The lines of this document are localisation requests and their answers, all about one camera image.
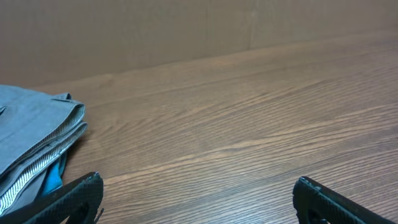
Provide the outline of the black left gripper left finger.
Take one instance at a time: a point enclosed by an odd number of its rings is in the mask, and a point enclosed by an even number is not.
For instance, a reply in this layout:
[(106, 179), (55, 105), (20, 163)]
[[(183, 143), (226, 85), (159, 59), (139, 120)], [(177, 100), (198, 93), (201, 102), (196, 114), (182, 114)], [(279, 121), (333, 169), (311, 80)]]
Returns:
[(18, 210), (1, 217), (1, 224), (95, 224), (104, 183), (100, 174), (90, 172)]

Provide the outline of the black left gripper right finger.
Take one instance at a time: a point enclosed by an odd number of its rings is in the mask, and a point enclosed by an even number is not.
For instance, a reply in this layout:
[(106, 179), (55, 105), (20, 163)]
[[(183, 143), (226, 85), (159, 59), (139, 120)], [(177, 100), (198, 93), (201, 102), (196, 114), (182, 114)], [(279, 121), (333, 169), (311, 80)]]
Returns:
[(394, 224), (306, 176), (294, 185), (293, 206), (300, 224)]

